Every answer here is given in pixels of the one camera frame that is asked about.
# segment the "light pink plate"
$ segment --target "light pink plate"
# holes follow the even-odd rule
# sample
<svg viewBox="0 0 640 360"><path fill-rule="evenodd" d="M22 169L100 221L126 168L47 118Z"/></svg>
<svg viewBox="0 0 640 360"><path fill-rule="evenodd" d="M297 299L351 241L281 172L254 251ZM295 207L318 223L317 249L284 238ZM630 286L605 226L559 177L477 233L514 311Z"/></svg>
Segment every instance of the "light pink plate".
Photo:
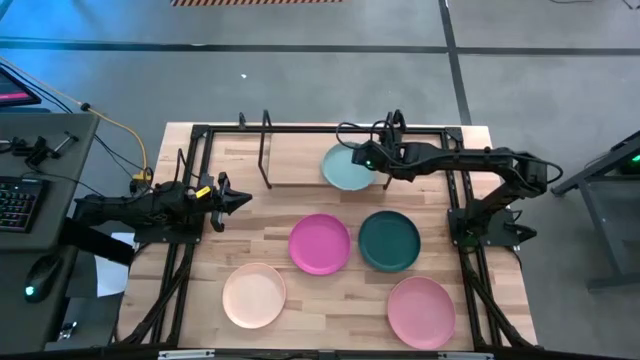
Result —
<svg viewBox="0 0 640 360"><path fill-rule="evenodd" d="M444 345L456 324L453 301L437 282L413 276L400 281L389 295L387 313L400 340L420 350Z"/></svg>
<svg viewBox="0 0 640 360"><path fill-rule="evenodd" d="M314 214L304 217L289 235L289 256L303 271L328 275L349 260L349 230L335 216Z"/></svg>
<svg viewBox="0 0 640 360"><path fill-rule="evenodd" d="M222 290L222 306L236 325L257 329L278 317L287 290L276 269L267 264L247 264L234 271Z"/></svg>

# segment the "light blue plate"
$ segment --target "light blue plate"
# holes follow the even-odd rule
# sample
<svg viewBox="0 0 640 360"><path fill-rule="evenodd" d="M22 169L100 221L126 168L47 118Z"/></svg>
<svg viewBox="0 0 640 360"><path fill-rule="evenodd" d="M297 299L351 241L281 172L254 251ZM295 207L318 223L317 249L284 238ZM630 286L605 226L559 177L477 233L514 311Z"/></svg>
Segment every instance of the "light blue plate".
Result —
<svg viewBox="0 0 640 360"><path fill-rule="evenodd" d="M349 146L356 143L345 142ZM364 166L351 163L353 150L341 144L329 149L322 160L322 174L327 181L340 190L356 191L371 185L375 173Z"/></svg>

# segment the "white paper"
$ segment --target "white paper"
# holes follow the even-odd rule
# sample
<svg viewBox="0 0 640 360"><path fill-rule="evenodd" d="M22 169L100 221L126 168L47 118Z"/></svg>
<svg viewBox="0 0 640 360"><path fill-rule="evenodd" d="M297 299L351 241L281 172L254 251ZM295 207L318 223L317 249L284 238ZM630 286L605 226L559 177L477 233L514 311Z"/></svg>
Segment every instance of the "white paper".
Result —
<svg viewBox="0 0 640 360"><path fill-rule="evenodd" d="M133 233L113 233L111 237L133 247ZM123 292L127 287L129 267L109 261L103 257L96 258L96 274L98 275L98 297Z"/></svg>

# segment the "wooden table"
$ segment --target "wooden table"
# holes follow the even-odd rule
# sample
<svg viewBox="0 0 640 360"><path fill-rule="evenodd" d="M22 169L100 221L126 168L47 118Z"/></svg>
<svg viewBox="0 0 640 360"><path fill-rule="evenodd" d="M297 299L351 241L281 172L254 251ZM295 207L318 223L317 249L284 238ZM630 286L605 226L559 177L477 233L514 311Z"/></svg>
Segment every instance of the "wooden table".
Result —
<svg viewBox="0 0 640 360"><path fill-rule="evenodd" d="M177 150L182 148L186 152L192 125L167 124L156 165L156 182L173 178ZM462 129L465 147L491 145L487 127ZM335 144L335 138L329 142L326 138L329 134L297 134L298 140L295 136L289 138L295 143L281 146L283 144L277 143L278 135L272 135L271 139L267 136L265 164L270 167L267 169L270 178L288 176L295 180L296 176L302 176L307 179L305 181L317 179L314 171L319 171L319 163L301 163L307 157L295 149L304 147L306 154L318 157L328 146ZM406 136L406 140L439 144L435 136L412 135ZM413 183L394 180L386 192L377 185L360 192L341 192L323 184L321 178L312 186L295 185L296 181L293 181L293 184L274 185L268 190L257 167L259 135L216 134L213 144L209 173L217 177L220 171L226 171L232 188L253 194L253 200L226 217L224 233L214 232L208 219L205 222L202 242L196 247L191 270L181 347L409 350L388 324L386 301L400 280L424 275L442 284L455 303L455 334L443 349L473 348L459 258L450 243L446 224L445 212L450 204L443 172L418 177ZM196 169L201 152L202 145L196 157ZM307 171L297 172L299 175L291 171L289 174L276 173L280 171L277 169L287 166ZM500 183L496 175L489 173L472 173L471 178L476 197L485 196ZM464 196L459 194L459 197L464 206ZM380 210L402 212L420 231L421 253L407 271L391 274L375 271L357 250L360 224ZM349 227L352 236L351 259L342 270L330 276L302 272L287 252L291 228L303 216L318 212L337 216ZM166 251L164 244L151 245L133 264L120 310L121 336L133 330L157 298ZM227 318L222 309L221 293L231 272L253 262L275 267L286 282L288 294L283 312L273 323L261 329L247 330ZM535 343L518 261L505 249L487 248L487 262L498 305L520 333ZM483 335L489 341L486 312L481 301L477 302ZM167 309L164 335L168 333L173 304L170 303Z"/></svg>

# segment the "concrete floor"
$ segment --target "concrete floor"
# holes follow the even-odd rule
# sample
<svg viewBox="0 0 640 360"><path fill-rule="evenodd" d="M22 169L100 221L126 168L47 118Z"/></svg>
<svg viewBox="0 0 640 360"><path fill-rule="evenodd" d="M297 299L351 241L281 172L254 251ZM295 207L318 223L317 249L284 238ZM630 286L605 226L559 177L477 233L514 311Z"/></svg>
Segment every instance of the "concrete floor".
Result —
<svg viewBox="0 0 640 360"><path fill-rule="evenodd" d="M435 0L171 8L155 0L15 0L0 35L217 44L444 45ZM619 1L450 0L460 46L639 47L640 11ZM154 164L168 121L371 122L401 108L411 123L459 124L446 55L120 53L0 54L141 132ZM527 150L571 175L638 130L636 57L461 57L472 121L496 146ZM100 136L138 159L109 125ZM82 180L124 194L127 176L99 147ZM86 191L79 188L78 195ZM638 357L640 288L591 294L609 267L582 199L516 203L538 230L522 249L536 333L554 350Z"/></svg>

